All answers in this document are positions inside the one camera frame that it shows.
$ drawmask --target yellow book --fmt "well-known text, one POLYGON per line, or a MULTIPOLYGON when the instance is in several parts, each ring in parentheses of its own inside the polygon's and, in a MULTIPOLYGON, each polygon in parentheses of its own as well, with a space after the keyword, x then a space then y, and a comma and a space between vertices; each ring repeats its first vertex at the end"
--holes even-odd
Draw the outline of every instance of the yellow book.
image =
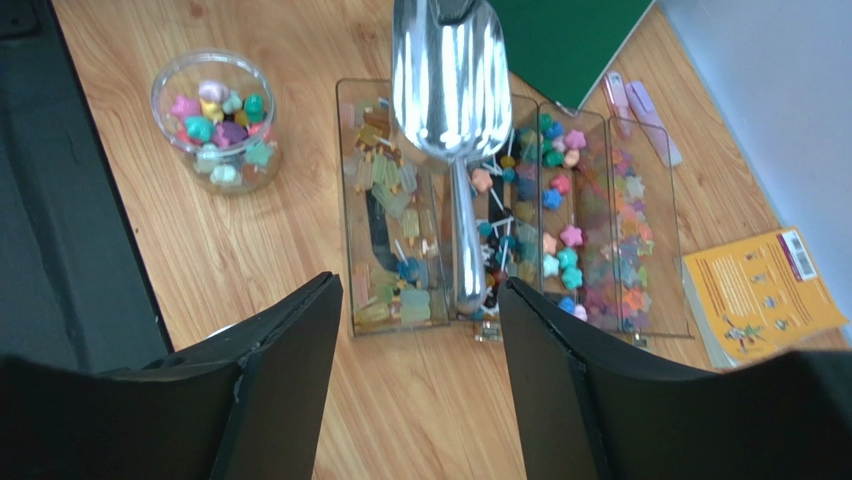
POLYGON ((716 368, 847 323, 795 227, 686 255, 683 266, 686 297, 716 368))

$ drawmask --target highlighter pen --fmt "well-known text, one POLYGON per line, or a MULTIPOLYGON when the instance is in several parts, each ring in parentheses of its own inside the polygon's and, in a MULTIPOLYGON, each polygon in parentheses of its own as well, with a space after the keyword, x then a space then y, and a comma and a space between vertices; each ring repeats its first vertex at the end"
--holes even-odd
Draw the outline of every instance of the highlighter pen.
POLYGON ((663 125, 663 121, 660 120, 660 116, 657 115, 657 109, 654 107, 654 102, 651 101, 648 91, 645 90, 645 85, 642 85, 642 82, 630 82, 627 84, 626 90, 627 101, 630 103, 630 108, 633 110, 636 118, 642 123, 658 127, 643 126, 642 130, 645 131, 648 140, 651 141, 651 145, 657 151, 660 161, 666 164, 666 155, 668 154, 670 163, 666 164, 667 167, 671 168, 680 164, 683 161, 683 157, 681 157, 680 151, 677 149, 674 141, 672 141, 672 138, 666 134, 666 127, 663 125))
POLYGON ((621 74, 612 70, 604 75, 601 80, 601 88, 609 106, 609 114, 623 120, 616 124, 619 136, 627 139, 633 135, 633 125, 630 121, 630 104, 627 103, 627 93, 624 91, 624 81, 621 74))

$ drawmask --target cup rim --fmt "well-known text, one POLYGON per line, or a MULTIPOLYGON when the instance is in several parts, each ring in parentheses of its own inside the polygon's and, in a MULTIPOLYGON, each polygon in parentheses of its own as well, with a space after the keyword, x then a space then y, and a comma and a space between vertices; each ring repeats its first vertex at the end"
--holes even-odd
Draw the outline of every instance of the cup rim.
POLYGON ((168 80, 181 69, 191 64, 209 62, 227 63, 243 69, 246 73, 250 74, 260 82, 269 100, 266 118, 263 120, 260 130, 236 145, 218 148, 216 151, 205 151, 206 155, 216 157, 238 155, 244 152, 249 146, 257 145, 259 142, 263 141, 263 139, 269 134, 270 130, 272 130, 272 121, 275 118, 275 94, 272 92, 269 80, 261 72, 260 67, 238 53, 218 48, 202 48, 191 50, 172 58, 169 63, 160 70, 157 77, 154 79, 153 85, 151 86, 151 114, 153 115, 157 126, 160 128, 160 133, 162 133, 163 136, 166 137, 166 140, 168 140, 174 147, 194 155, 198 155, 202 152, 201 146, 184 142, 177 138, 174 133, 169 131, 165 122, 163 122, 163 115, 160 112, 160 95, 162 94, 163 88, 168 80))

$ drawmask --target green board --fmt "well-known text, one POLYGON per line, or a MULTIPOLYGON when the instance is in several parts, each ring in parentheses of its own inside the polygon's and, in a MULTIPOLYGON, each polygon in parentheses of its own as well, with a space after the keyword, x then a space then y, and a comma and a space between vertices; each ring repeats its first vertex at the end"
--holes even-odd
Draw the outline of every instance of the green board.
POLYGON ((488 0, 509 69, 549 100, 582 107, 654 0, 488 0))

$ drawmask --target scoop handle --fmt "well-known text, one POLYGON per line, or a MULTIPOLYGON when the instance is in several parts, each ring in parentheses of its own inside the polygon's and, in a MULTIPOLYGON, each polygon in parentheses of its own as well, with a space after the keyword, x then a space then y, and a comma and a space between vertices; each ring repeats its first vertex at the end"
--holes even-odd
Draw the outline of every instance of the scoop handle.
POLYGON ((453 287, 456 309, 470 315, 485 301, 485 267, 479 233, 473 216, 473 201, 465 162, 456 159, 453 176, 453 287))

